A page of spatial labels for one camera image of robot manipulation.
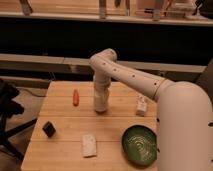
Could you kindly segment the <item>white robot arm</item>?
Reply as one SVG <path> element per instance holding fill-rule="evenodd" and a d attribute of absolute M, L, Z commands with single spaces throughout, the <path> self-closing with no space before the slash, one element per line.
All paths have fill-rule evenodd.
<path fill-rule="evenodd" d="M 157 103 L 158 171 L 213 171 L 213 104 L 200 86 L 120 65 L 110 48 L 90 57 L 89 64 L 95 111 L 107 110 L 113 79 Z"/>

